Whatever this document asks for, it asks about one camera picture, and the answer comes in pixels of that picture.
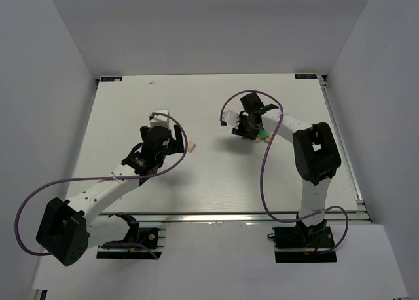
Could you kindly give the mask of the green rectangular block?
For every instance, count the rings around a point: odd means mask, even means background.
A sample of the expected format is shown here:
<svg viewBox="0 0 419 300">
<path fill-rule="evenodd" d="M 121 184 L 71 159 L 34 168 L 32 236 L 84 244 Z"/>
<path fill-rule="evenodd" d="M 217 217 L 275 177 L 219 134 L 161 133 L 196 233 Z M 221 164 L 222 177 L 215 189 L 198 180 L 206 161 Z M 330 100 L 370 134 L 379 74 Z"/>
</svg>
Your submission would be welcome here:
<svg viewBox="0 0 419 300">
<path fill-rule="evenodd" d="M 269 130 L 260 129 L 257 135 L 261 140 L 265 140 L 271 136 L 271 132 Z"/>
</svg>

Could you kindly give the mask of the beige arch block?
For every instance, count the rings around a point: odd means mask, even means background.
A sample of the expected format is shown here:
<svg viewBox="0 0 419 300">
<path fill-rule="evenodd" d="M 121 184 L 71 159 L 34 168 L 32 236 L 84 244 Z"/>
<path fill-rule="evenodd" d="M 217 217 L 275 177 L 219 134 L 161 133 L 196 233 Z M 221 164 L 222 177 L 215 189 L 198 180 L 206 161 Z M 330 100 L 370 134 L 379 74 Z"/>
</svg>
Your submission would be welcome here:
<svg viewBox="0 0 419 300">
<path fill-rule="evenodd" d="M 188 142 L 188 152 L 192 153 L 195 147 L 196 147 L 195 143 Z"/>
</svg>

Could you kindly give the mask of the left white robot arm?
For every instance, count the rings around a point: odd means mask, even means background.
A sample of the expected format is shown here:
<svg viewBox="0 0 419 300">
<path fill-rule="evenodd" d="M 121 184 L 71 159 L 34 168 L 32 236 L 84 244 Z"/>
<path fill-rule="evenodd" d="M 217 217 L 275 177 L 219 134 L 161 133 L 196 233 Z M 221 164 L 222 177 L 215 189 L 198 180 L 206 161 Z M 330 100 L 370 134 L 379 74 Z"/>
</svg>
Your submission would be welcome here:
<svg viewBox="0 0 419 300">
<path fill-rule="evenodd" d="M 46 205 L 35 239 L 62 265 L 74 264 L 95 246 L 149 249 L 140 236 L 139 222 L 130 214 L 117 212 L 107 219 L 99 217 L 127 193 L 164 174 L 161 168 L 168 155 L 186 153 L 187 137 L 179 125 L 172 130 L 167 126 L 144 126 L 140 132 L 143 141 L 110 176 L 96 178 L 91 188 L 69 199 L 53 198 Z"/>
</svg>

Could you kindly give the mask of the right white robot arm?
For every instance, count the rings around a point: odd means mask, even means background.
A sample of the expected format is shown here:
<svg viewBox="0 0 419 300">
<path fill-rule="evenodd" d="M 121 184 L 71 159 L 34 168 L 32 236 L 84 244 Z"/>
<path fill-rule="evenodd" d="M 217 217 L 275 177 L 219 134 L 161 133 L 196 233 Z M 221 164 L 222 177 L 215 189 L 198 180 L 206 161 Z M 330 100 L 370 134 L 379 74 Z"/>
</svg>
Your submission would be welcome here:
<svg viewBox="0 0 419 300">
<path fill-rule="evenodd" d="M 220 124 L 231 126 L 232 134 L 243 138 L 254 140 L 266 130 L 271 138 L 279 136 L 292 144 L 295 167 L 303 183 L 301 206 L 293 222 L 304 230 L 322 229 L 328 188 L 342 164 L 331 127 L 326 122 L 300 121 L 285 113 L 279 102 L 266 105 L 260 93 L 243 91 L 242 110 L 237 113 L 222 108 Z"/>
</svg>

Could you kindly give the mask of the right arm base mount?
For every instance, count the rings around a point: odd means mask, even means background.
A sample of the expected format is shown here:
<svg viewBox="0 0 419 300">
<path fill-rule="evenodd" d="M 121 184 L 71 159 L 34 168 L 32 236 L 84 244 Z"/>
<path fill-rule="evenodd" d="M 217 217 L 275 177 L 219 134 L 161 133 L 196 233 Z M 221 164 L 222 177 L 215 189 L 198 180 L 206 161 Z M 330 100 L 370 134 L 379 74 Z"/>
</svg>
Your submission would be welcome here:
<svg viewBox="0 0 419 300">
<path fill-rule="evenodd" d="M 336 263 L 337 256 L 333 250 L 326 251 L 335 246 L 331 228 L 316 234 L 308 242 L 298 237 L 294 227 L 274 227 L 267 234 L 267 239 L 274 245 L 274 256 L 277 264 L 303 264 L 303 263 Z"/>
</svg>

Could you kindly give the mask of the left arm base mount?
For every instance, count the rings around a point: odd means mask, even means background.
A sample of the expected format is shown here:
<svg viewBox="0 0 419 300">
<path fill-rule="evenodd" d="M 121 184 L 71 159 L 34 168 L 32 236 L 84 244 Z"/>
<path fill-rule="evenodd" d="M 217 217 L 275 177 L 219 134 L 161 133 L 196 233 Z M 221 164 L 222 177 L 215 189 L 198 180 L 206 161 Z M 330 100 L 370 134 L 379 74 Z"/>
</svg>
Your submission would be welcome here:
<svg viewBox="0 0 419 300">
<path fill-rule="evenodd" d="M 164 228 L 143 227 L 129 214 L 116 213 L 117 217 L 128 226 L 128 231 L 121 240 L 112 240 L 98 247 L 97 259 L 118 260 L 158 260 L 164 247 Z"/>
</svg>

